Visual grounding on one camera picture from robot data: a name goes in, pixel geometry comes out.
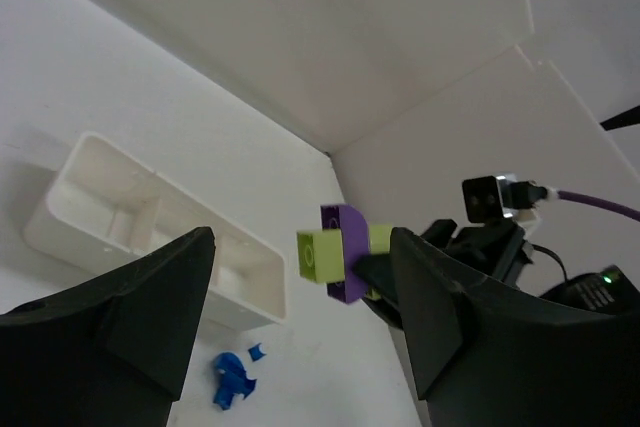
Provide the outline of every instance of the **white tabletop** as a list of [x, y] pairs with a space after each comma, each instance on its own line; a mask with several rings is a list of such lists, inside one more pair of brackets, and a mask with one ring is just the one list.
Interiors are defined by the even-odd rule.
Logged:
[[[386, 326], [299, 279], [295, 231], [340, 202], [330, 161], [86, 0], [0, 0], [0, 310], [88, 274], [28, 248], [20, 230], [85, 130], [101, 132], [292, 260], [289, 323], [238, 335], [203, 323], [175, 426], [419, 425]], [[248, 359], [256, 392], [212, 405], [209, 362]]]

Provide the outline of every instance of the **purple cable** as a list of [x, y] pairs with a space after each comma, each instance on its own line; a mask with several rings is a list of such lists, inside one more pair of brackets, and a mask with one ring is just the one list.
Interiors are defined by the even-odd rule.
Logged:
[[575, 192], [567, 192], [566, 190], [559, 190], [558, 198], [560, 200], [566, 200], [568, 202], [576, 202], [578, 204], [591, 205], [592, 207], [608, 210], [609, 212], [614, 212], [616, 214], [624, 215], [625, 217], [629, 217], [630, 219], [640, 222], [639, 211], [632, 209], [631, 207], [627, 207], [625, 205], [620, 205], [620, 204], [616, 204], [615, 202], [610, 202], [608, 200], [601, 199], [599, 197], [592, 197], [590, 195], [577, 194]]

